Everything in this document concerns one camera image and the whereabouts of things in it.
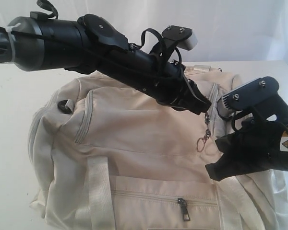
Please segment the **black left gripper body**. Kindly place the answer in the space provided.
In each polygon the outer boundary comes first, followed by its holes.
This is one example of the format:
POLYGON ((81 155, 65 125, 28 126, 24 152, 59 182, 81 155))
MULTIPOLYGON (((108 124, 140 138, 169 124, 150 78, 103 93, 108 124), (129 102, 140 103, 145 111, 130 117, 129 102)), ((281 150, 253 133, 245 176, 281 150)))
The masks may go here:
POLYGON ((165 64, 158 70, 159 59, 153 54, 131 49, 111 50, 100 59, 97 70, 152 98, 163 106, 181 96, 191 96, 189 81, 179 65, 165 64))

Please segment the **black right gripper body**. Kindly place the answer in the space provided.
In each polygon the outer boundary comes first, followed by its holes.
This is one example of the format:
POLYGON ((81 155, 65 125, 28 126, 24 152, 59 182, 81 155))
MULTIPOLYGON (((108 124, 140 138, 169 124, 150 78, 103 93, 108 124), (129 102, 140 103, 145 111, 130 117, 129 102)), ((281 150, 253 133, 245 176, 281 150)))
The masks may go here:
POLYGON ((231 138, 234 174, 288 172, 288 105, 275 95, 251 109, 253 117, 231 138))

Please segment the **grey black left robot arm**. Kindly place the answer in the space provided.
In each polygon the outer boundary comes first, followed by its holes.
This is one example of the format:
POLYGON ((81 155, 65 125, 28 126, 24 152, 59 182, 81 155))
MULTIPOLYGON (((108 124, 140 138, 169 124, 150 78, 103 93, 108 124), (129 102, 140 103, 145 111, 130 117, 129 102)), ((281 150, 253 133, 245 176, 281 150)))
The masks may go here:
POLYGON ((13 63, 24 71, 65 69, 86 75, 99 71, 160 105, 197 115, 206 112, 211 102, 186 78, 185 66, 180 60, 169 62, 173 52, 193 49, 192 30, 170 26, 162 33, 148 32, 158 42, 145 53, 97 15, 67 21, 33 11, 29 17, 12 20, 8 28, 0 27, 0 63, 13 63))

